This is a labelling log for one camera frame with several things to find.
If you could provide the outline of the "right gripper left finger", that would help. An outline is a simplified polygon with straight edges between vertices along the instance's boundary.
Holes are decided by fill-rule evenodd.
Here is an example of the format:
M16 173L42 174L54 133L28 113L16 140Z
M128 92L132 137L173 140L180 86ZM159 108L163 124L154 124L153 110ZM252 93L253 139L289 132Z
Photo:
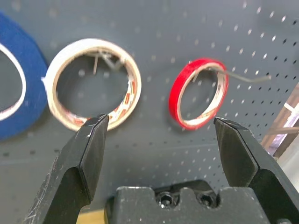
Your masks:
M94 199L102 167L108 115L88 119L69 139L41 184L24 224L74 224Z

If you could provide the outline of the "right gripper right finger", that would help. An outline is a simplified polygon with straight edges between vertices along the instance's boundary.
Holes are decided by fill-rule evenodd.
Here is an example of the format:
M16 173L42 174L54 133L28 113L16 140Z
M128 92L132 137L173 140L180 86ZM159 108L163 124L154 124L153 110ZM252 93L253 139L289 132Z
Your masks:
M270 223L299 222L299 193L253 133L240 124L215 118L221 164L232 187L253 189Z

